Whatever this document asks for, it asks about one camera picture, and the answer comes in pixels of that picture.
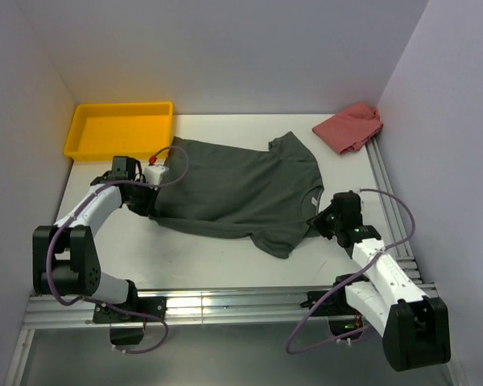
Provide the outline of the dark green t-shirt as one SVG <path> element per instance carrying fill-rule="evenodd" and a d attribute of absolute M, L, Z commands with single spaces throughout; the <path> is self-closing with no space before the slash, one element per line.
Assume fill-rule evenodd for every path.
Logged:
<path fill-rule="evenodd" d="M 292 133 L 266 151 L 175 138 L 150 218 L 166 228 L 221 239 L 250 238 L 287 259 L 318 232 L 310 220 L 324 185 L 313 153 Z"/>

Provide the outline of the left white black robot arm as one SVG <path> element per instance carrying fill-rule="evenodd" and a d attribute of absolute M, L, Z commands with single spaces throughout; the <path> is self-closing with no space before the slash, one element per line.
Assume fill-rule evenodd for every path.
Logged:
<path fill-rule="evenodd" d="M 50 294 L 61 305 L 95 301 L 122 321 L 141 316 L 136 285 L 105 273 L 94 237 L 122 206 L 148 213 L 168 168 L 135 158 L 116 156 L 110 170 L 97 176 L 85 197 L 53 225 L 39 226 L 32 237 L 32 281 L 38 294 Z"/>

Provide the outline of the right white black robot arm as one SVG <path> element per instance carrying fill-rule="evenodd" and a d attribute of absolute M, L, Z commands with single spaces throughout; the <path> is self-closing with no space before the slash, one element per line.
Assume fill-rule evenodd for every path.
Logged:
<path fill-rule="evenodd" d="M 420 289 L 389 254 L 377 229 L 363 223 L 360 195 L 336 193 L 310 223 L 321 236 L 336 240 L 360 268 L 337 277 L 311 310 L 330 306 L 343 314 L 360 314 L 380 334 L 385 357 L 397 372 L 448 363 L 445 302 Z"/>

